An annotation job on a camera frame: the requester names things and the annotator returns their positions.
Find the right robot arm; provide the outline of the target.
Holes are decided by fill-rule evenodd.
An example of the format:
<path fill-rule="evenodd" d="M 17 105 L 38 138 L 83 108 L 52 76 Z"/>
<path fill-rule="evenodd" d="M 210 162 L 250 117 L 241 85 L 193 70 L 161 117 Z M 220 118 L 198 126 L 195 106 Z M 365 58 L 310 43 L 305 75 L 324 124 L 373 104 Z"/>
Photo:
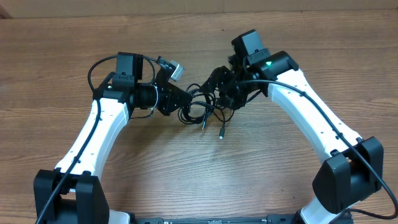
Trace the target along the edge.
<path fill-rule="evenodd" d="M 354 205 L 382 188 L 384 149 L 345 125 L 309 85 L 295 60 L 272 54 L 256 30 L 232 40 L 228 67 L 213 70 L 200 90 L 214 107 L 236 111 L 257 95 L 278 104 L 313 146 L 321 167 L 314 199 L 289 215 L 291 223 L 351 223 Z"/>

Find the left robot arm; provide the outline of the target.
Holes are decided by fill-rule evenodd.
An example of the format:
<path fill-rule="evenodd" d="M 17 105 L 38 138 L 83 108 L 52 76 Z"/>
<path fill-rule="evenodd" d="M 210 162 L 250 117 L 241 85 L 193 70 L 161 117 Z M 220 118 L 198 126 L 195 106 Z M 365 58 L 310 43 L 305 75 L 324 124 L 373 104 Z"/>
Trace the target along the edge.
<path fill-rule="evenodd" d="M 110 209 L 101 177 L 113 144 L 136 108 L 168 116 L 192 97 L 172 84 L 184 68 L 176 61 L 118 52 L 116 69 L 91 86 L 90 115 L 73 146 L 52 170 L 34 179 L 37 223 L 135 223 L 133 213 Z"/>

